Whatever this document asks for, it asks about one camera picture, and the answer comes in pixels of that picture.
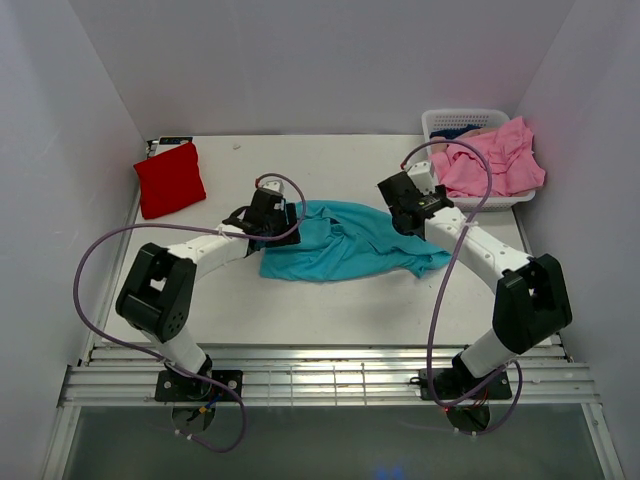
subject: white table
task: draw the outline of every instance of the white table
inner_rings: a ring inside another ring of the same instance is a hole
[[[387,210],[376,184],[398,171],[403,157],[423,141],[418,135],[314,135],[195,137],[207,199],[160,219],[215,227],[246,205],[254,179],[279,172],[308,199],[358,202]],[[169,146],[159,146],[160,153]],[[290,187],[285,191],[296,201]],[[482,213],[479,224],[522,249],[511,211]],[[137,222],[144,222],[138,212]],[[169,245],[188,232],[142,229],[132,233],[116,293],[138,249]],[[233,262],[196,284],[187,325],[207,344],[423,345],[444,269],[418,280],[405,270],[372,278],[313,284],[260,278],[261,253]],[[491,326],[493,294],[470,270],[456,266],[441,310],[438,345],[474,342]],[[145,338],[112,305],[106,331],[123,340]]]

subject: robotic arm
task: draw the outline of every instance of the robotic arm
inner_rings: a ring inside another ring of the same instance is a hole
[[[447,198],[444,185],[433,186],[423,165],[378,187],[400,234],[454,251],[466,217]],[[551,255],[534,258],[469,225],[458,259],[495,293],[495,304],[491,330],[458,354],[452,369],[436,376],[443,399],[458,398],[572,320],[562,269]]]
[[[199,399],[208,388],[202,382],[182,376],[171,368],[172,364],[207,377],[212,372],[211,359],[186,327],[195,282],[263,246],[300,242],[297,230],[282,240],[267,244],[233,236],[274,237],[294,226],[295,205],[286,203],[283,190],[280,181],[268,182],[256,189],[251,205],[236,210],[218,226],[217,229],[223,232],[221,235],[203,235],[166,248],[148,243],[138,252],[116,300],[116,312],[147,337],[168,360],[167,372],[161,373],[162,382],[159,378],[158,385],[166,381],[167,385],[176,386],[177,397],[173,396],[172,400]],[[169,401],[166,393],[157,388],[156,400]]]

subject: teal cloth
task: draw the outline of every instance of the teal cloth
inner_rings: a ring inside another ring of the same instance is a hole
[[[300,203],[296,209],[299,216]],[[300,239],[297,245],[265,249],[260,275],[325,282],[401,267],[421,278],[450,258],[435,245],[397,233],[388,213],[357,203],[308,201]]]

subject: cable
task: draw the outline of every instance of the cable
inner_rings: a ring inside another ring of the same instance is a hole
[[[427,147],[429,147],[431,145],[437,145],[437,144],[441,144],[441,143],[461,145],[461,146],[471,150],[476,155],[476,157],[478,157],[478,159],[482,162],[482,164],[484,165],[484,169],[485,169],[485,171],[487,173],[487,189],[485,190],[484,195],[482,196],[482,198],[480,199],[478,204],[471,210],[471,213],[469,213],[469,216],[467,217],[467,221],[466,221],[465,225],[462,227],[462,230],[460,231],[460,236],[458,237],[458,241],[456,242],[456,245],[455,245],[455,247],[453,249],[453,252],[451,254],[451,260],[449,261],[449,265],[447,265],[447,269],[446,269],[446,271],[444,273],[444,277],[442,278],[442,283],[440,284],[440,288],[438,289],[438,295],[436,296],[436,303],[435,303],[435,305],[433,307],[433,313],[431,315],[431,324],[429,326],[429,337],[427,339],[427,388],[429,390],[429,396],[433,399],[433,401],[437,405],[439,405],[441,407],[445,407],[445,408],[450,408],[450,407],[455,407],[456,405],[458,405],[461,402],[473,397],[476,393],[480,392],[494,378],[496,378],[498,375],[500,375],[507,368],[507,365],[503,365],[502,367],[495,369],[493,372],[491,372],[491,374],[489,374],[487,376],[487,378],[485,378],[482,382],[480,382],[474,388],[472,388],[471,390],[469,390],[468,392],[463,394],[460,398],[457,398],[457,399],[452,400],[450,402],[443,402],[440,398],[438,398],[438,394],[436,393],[436,389],[435,389],[435,386],[434,386],[432,363],[433,363],[433,348],[434,348],[433,343],[434,343],[434,340],[435,340],[436,325],[438,323],[438,316],[440,314],[440,308],[442,307],[442,301],[444,299],[444,293],[445,293],[445,290],[447,288],[447,284],[449,283],[449,279],[451,278],[451,273],[453,272],[453,267],[455,266],[456,261],[458,260],[458,256],[460,255],[460,250],[462,248],[462,244],[464,242],[465,237],[467,236],[467,232],[469,231],[469,226],[470,226],[471,222],[473,221],[473,219],[475,218],[475,216],[478,214],[478,212],[480,212],[480,210],[482,210],[482,207],[484,206],[484,204],[488,200],[489,196],[491,195],[491,189],[493,187],[493,173],[491,171],[491,165],[489,164],[487,159],[475,147],[473,147],[472,145],[469,145],[466,142],[462,142],[460,140],[431,140],[431,141],[425,142],[425,143],[423,143],[421,145],[418,145],[416,148],[411,150],[411,152],[409,152],[409,154],[405,157],[405,159],[400,164],[400,167],[404,168],[407,165],[407,163],[409,162],[409,160],[411,159],[411,157],[413,157],[413,155],[415,155],[420,150],[422,150],[424,148],[427,148]],[[498,423],[496,423],[495,425],[492,425],[491,427],[487,428],[486,430],[483,430],[483,431],[480,431],[480,432],[465,432],[465,431],[462,431],[462,433],[464,433],[466,435],[485,435],[487,433],[491,433],[491,432],[495,431],[496,429],[498,429],[500,426],[502,426],[509,419],[509,417],[513,413],[513,410],[515,409],[516,405],[518,404],[518,400],[520,399],[520,394],[522,392],[522,384],[523,384],[522,369],[520,368],[520,364],[518,363],[517,360],[514,360],[512,363],[515,365],[516,369],[518,370],[518,390],[516,392],[516,395],[513,397],[513,402],[511,403],[511,406],[507,410],[507,413],[504,414],[504,416],[500,419],[500,421],[498,421]]]
[[[300,190],[300,187],[298,187],[298,185],[296,185],[295,182],[293,182],[293,180],[290,180],[288,177],[285,177],[284,175],[280,175],[279,173],[265,173],[264,175],[259,176],[256,179],[256,185],[259,185],[260,181],[266,177],[275,177],[275,178],[279,178],[281,180],[284,180],[285,182],[287,182],[289,185],[291,185],[293,187],[293,189],[298,193],[298,195],[300,196],[300,202],[302,204],[302,212],[300,215],[300,218],[296,221],[296,223],[286,232],[282,233],[281,235],[276,235],[275,237],[261,237],[258,235],[247,235],[244,233],[235,233],[235,232],[225,232],[225,235],[227,235],[228,237],[234,237],[234,238],[244,238],[244,239],[248,239],[248,240],[256,240],[256,241],[261,241],[261,242],[270,242],[270,241],[277,241],[277,240],[282,240],[283,238],[285,238],[286,236],[290,235],[291,233],[293,233],[295,230],[298,229],[298,227],[300,226],[300,224],[302,223],[302,221],[304,220],[305,214],[307,212],[307,201],[304,198],[304,194],[302,193],[302,190]],[[244,436],[246,434],[246,430],[247,430],[247,411],[246,411],[246,407],[244,405],[244,402],[242,401],[242,399],[240,398],[240,396],[233,391],[232,389],[230,389],[228,386],[226,386],[223,383],[217,382],[216,380],[213,380],[212,378],[209,377],[205,377],[203,375],[198,375],[197,373],[194,372],[190,372],[189,370],[186,370],[182,367],[180,367],[179,365],[174,364],[173,362],[171,362],[170,359],[167,359],[165,357],[163,357],[162,355],[160,355],[157,352],[154,352],[153,350],[140,346],[140,345],[135,345],[133,343],[130,342],[125,342],[124,340],[120,340],[119,338],[116,338],[112,335],[109,335],[108,333],[102,331],[100,328],[96,327],[93,323],[91,323],[91,321],[89,320],[89,318],[87,317],[87,315],[85,314],[84,310],[82,309],[82,305],[80,304],[80,278],[82,276],[82,271],[84,270],[85,264],[87,263],[87,260],[89,259],[89,256],[93,253],[93,251],[98,248],[98,246],[100,246],[103,242],[105,242],[107,239],[113,237],[114,235],[117,235],[119,233],[122,232],[126,232],[128,230],[135,230],[138,228],[166,228],[166,229],[170,229],[170,230],[185,230],[188,232],[198,232],[198,233],[207,233],[210,235],[220,235],[220,231],[215,230],[215,229],[211,229],[211,228],[204,228],[204,227],[190,227],[190,226],[183,226],[183,225],[174,225],[171,223],[142,223],[142,224],[133,224],[133,225],[126,225],[124,227],[119,227],[119,228],[115,228],[107,233],[105,233],[104,235],[102,235],[100,238],[98,238],[95,242],[93,242],[89,248],[87,248],[87,251],[82,255],[82,257],[80,258],[80,262],[78,263],[78,268],[76,269],[76,273],[73,279],[73,305],[76,309],[76,312],[78,313],[78,316],[80,317],[80,320],[82,321],[82,323],[84,323],[84,325],[91,330],[93,333],[95,333],[96,335],[104,338],[105,340],[108,340],[112,343],[115,343],[116,345],[120,345],[122,347],[126,347],[126,348],[131,348],[133,350],[137,350],[139,352],[142,353],[146,353],[147,355],[152,356],[153,358],[161,361],[161,362],[167,362],[171,368],[179,373],[181,373],[184,376],[187,377],[191,377],[191,378],[195,378],[196,380],[200,380],[201,382],[205,382],[208,383],[214,387],[220,388],[222,390],[224,390],[225,392],[227,392],[229,395],[231,395],[231,398],[238,403],[238,405],[240,406],[240,412],[242,415],[242,427],[240,429],[240,433],[238,434],[238,437],[233,441],[233,443],[231,443],[231,445],[227,446],[227,447],[216,447],[214,445],[209,444],[208,442],[204,441],[204,440],[200,440],[195,436],[191,436],[190,434],[187,434],[185,432],[180,431],[179,433],[181,433],[182,435],[187,436],[188,439],[190,440],[194,440],[195,442],[199,443],[200,445],[205,446],[206,448],[208,448],[209,450],[211,450],[212,452],[215,453],[227,453],[230,452],[231,450],[233,450],[234,448],[236,448],[244,439]]]

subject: clothing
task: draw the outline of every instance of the clothing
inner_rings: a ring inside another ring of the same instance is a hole
[[[298,215],[301,204],[296,204]],[[418,237],[397,233],[391,215],[365,205],[307,202],[298,245],[267,248],[260,275],[325,282],[406,268],[421,278],[449,262],[449,254]]]
[[[496,131],[464,141],[477,148],[491,165],[492,197],[523,194],[544,184],[545,171],[531,151],[533,132],[522,117],[508,121]],[[487,174],[482,162],[465,147],[449,145],[446,151],[433,153],[429,159],[451,197],[484,195]]]
[[[431,132],[429,134],[429,138],[444,137],[447,140],[451,140],[453,138],[458,138],[463,133],[467,133],[477,128],[480,128],[480,127],[476,125],[471,125],[471,124],[468,124],[466,127],[462,127],[462,128],[444,128],[442,130],[436,130],[435,132]]]
[[[207,198],[198,152],[189,142],[133,166],[140,179],[140,210],[146,219],[177,212]]]

